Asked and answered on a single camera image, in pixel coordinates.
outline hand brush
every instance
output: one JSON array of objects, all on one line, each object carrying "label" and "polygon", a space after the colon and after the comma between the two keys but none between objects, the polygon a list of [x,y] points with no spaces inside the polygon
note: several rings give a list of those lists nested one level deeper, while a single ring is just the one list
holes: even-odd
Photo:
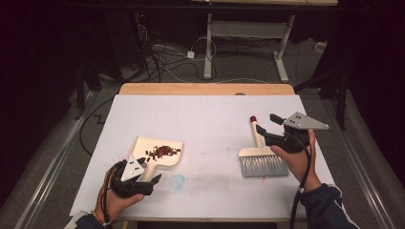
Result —
[{"label": "hand brush", "polygon": [[276,156],[270,147],[263,147],[261,136],[256,131],[257,120],[250,118],[256,148],[245,148],[239,152],[244,177],[278,177],[288,175],[286,163]]}]

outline white tabletop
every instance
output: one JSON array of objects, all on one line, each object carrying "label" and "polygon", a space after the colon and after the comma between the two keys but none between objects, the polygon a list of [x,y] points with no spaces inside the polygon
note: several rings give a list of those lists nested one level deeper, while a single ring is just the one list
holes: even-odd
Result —
[{"label": "white tabletop", "polygon": [[[242,177],[238,153],[254,147],[249,118],[276,135],[283,127],[270,113],[305,113],[298,95],[117,95],[96,145],[71,215],[91,211],[106,171],[128,158],[137,136],[183,142],[175,167],[159,168],[150,197],[125,210],[122,219],[196,221],[288,220],[298,181]],[[316,171],[333,183],[317,148]],[[299,206],[297,218],[305,217]]]}]

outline stain on paper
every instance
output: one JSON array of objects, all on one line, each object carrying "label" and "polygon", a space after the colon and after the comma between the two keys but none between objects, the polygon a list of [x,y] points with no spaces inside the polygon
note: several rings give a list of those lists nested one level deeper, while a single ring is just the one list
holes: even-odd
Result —
[{"label": "stain on paper", "polygon": [[182,175],[175,175],[170,179],[170,187],[176,191],[182,189],[185,178]]}]

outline jacket sleeve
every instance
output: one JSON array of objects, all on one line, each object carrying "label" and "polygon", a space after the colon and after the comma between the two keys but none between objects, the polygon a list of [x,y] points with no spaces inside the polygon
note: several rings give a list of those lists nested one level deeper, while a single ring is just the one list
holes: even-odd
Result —
[{"label": "jacket sleeve", "polygon": [[92,214],[79,212],[66,224],[65,229],[105,229]]},{"label": "jacket sleeve", "polygon": [[321,187],[303,194],[301,203],[307,211],[309,229],[358,229],[342,204],[342,192],[335,185]]}]

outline person's right hand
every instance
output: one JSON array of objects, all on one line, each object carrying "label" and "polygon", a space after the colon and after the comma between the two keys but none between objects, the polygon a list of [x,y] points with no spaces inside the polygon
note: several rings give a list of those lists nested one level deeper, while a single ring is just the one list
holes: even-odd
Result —
[{"label": "person's right hand", "polygon": [[[309,168],[309,174],[307,177],[307,182],[304,185],[304,192],[309,192],[319,186],[321,186],[321,181],[318,178],[318,175],[315,173],[315,141],[316,136],[313,130],[309,130],[309,146],[307,150],[311,154],[311,162]],[[302,181],[305,171],[307,170],[308,159],[306,153],[303,151],[297,154],[289,154],[284,151],[282,148],[276,145],[270,146],[270,149],[274,154],[279,156],[283,161],[287,163],[289,170],[294,174],[295,178],[298,181]]]}]

